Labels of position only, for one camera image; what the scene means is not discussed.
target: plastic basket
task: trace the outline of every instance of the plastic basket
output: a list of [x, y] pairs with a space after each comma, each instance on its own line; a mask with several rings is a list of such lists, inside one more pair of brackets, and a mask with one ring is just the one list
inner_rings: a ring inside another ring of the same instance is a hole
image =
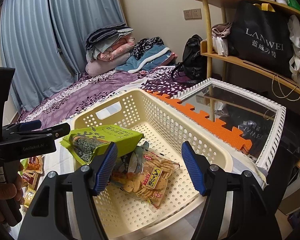
[[[108, 116], [100, 119], [100, 113]], [[184, 141], [189, 141], [195, 152], [205, 155], [210, 163], [232, 171], [231, 155], [204, 135], [202, 127], [143, 90], [130, 90], [80, 114], [74, 128], [105, 124], [117, 124], [143, 133], [145, 138], [140, 145], [147, 140], [151, 148], [181, 166], [169, 177], [159, 209], [114, 185], [107, 186], [95, 197], [98, 215], [109, 238], [141, 239], [173, 224], [205, 201], [194, 189], [181, 157]]]

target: framed picture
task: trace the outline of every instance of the framed picture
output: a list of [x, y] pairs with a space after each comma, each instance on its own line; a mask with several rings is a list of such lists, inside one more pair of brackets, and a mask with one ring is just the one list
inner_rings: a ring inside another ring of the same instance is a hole
[[236, 127], [242, 137], [251, 140], [247, 155], [259, 167], [269, 171], [277, 151], [286, 108], [268, 98], [213, 78], [178, 93], [172, 98], [195, 106], [195, 111], [204, 111], [209, 119], [222, 120], [223, 127]]

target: metal screw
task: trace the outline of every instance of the metal screw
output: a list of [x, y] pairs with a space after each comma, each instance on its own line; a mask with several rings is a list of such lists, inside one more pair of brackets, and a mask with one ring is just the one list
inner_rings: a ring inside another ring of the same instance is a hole
[[219, 170], [219, 167], [217, 166], [217, 165], [210, 165], [210, 170], [212, 170], [212, 171], [217, 171], [217, 170]]
[[48, 173], [48, 177], [49, 177], [49, 178], [53, 178], [55, 175], [56, 175], [56, 172], [55, 172], [55, 171], [50, 171], [50, 172]]
[[252, 176], [251, 171], [244, 171], [243, 174], [244, 174], [246, 177], [251, 177], [251, 176]]
[[83, 172], [88, 171], [89, 169], [90, 169], [90, 167], [88, 165], [84, 165], [80, 168], [80, 170]]

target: white fur trim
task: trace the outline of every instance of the white fur trim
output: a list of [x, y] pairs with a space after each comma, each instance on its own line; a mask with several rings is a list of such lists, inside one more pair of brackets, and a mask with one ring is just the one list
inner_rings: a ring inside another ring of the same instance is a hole
[[156, 58], [159, 58], [161, 56], [163, 56], [164, 54], [166, 54], [170, 49], [168, 47], [165, 47], [163, 50], [161, 50], [160, 52], [158, 52], [157, 54], [152, 55], [151, 57], [146, 58], [144, 61], [141, 62], [141, 64], [138, 66], [137, 69], [131, 69], [128, 70], [128, 73], [136, 73], [138, 72], [140, 69], [142, 69], [144, 67], [145, 64], [147, 64], [148, 62], [155, 60]]

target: beige wall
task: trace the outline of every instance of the beige wall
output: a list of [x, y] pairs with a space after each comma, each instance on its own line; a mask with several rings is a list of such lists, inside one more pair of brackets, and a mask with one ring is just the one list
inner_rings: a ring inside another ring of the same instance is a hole
[[[206, 38], [204, 19], [185, 20], [183, 10], [201, 8], [195, 0], [121, 0], [129, 27], [137, 41], [160, 36], [164, 44], [182, 61], [186, 41], [194, 34]], [[212, 25], [221, 23], [221, 10], [210, 6]], [[222, 63], [214, 61], [214, 72], [221, 73]]]

